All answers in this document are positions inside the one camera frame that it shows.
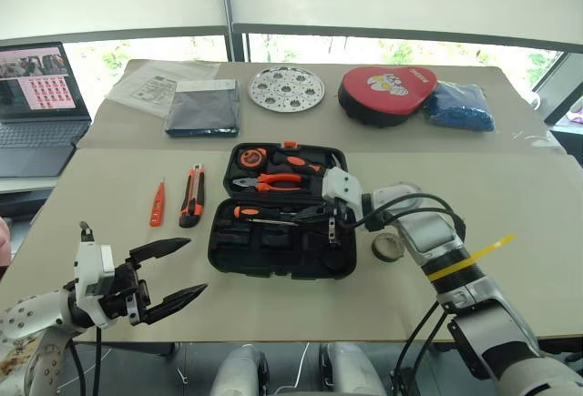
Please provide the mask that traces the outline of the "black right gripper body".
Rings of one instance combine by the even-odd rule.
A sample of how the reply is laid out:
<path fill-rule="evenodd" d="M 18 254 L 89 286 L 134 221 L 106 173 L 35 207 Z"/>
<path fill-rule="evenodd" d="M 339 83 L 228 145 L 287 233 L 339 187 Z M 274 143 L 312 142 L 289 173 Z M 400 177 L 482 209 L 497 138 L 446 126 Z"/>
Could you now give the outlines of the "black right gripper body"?
<path fill-rule="evenodd" d="M 354 231 L 349 228 L 354 220 L 353 212 L 339 199 L 324 200 L 318 232 L 327 249 L 344 249 L 354 243 Z"/>

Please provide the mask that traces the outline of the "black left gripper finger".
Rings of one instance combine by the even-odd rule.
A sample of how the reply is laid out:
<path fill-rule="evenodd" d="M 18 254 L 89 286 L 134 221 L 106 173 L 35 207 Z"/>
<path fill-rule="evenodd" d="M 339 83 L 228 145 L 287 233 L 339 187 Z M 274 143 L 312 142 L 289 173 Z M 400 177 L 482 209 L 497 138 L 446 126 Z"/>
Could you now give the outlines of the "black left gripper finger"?
<path fill-rule="evenodd" d="M 165 297 L 159 305 L 146 309 L 140 321 L 145 324 L 153 324 L 159 320 L 164 320 L 170 315 L 186 308 L 208 286 L 208 283 L 202 283 L 179 290 L 176 293 Z"/>
<path fill-rule="evenodd" d="M 129 252 L 128 261 L 131 263 L 141 263 L 148 259 L 161 259 L 176 252 L 191 242 L 189 238 L 160 239 Z"/>

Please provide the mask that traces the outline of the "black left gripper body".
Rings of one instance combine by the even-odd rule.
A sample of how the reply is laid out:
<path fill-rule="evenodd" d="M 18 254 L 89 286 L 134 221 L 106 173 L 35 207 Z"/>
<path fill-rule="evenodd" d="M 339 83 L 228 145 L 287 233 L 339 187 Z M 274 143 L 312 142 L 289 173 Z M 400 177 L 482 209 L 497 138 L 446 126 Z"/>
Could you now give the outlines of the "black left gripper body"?
<path fill-rule="evenodd" d="M 111 320 L 128 317 L 131 325 L 138 325 L 145 318 L 151 300 L 147 282 L 138 276 L 140 268 L 140 262 L 131 257 L 116 267 L 109 293 L 99 300 Z"/>

